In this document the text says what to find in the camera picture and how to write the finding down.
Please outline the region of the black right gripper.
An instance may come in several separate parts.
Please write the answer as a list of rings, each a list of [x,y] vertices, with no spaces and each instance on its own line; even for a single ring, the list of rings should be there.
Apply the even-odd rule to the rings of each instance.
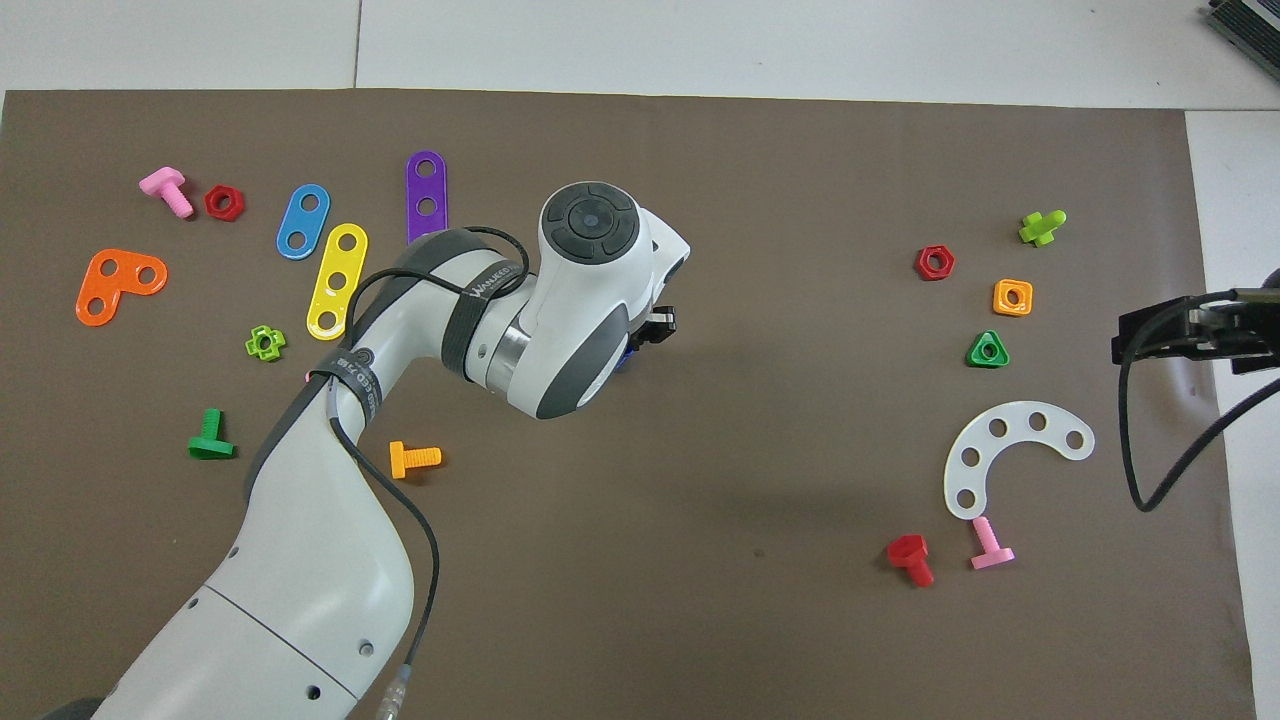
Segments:
[[[1190,297],[1175,297],[1117,318],[1112,337],[1112,364],[1121,365],[1126,350],[1135,346],[1134,360],[1183,356],[1196,361],[1226,359],[1231,373],[1244,375],[1279,368],[1279,270],[1271,272],[1261,288],[1271,299],[1239,297],[1231,302],[1185,307]]]

